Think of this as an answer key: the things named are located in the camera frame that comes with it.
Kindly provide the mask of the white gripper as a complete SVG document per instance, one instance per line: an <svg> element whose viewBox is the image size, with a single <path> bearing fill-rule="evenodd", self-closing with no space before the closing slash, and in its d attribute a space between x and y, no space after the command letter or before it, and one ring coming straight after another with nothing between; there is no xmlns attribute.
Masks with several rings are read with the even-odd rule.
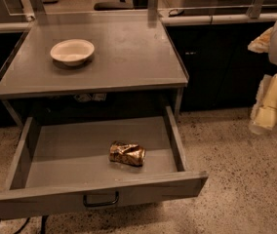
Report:
<svg viewBox="0 0 277 234"><path fill-rule="evenodd" d="M273 28L266 29L248 45L254 53L267 53ZM277 122L277 74L264 75L259 83L256 103L251 112L249 130L256 135L266 134Z"/></svg>

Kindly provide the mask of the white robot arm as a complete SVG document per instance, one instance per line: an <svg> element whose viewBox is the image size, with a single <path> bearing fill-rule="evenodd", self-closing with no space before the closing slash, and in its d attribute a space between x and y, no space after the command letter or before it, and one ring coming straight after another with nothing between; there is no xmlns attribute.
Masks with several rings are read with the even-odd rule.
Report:
<svg viewBox="0 0 277 234"><path fill-rule="evenodd" d="M269 61L277 65L277 21L252 41L248 49L255 53L268 53ZM263 76L256 100L251 112L249 129L252 133L261 135L271 131L277 124L277 74Z"/></svg>

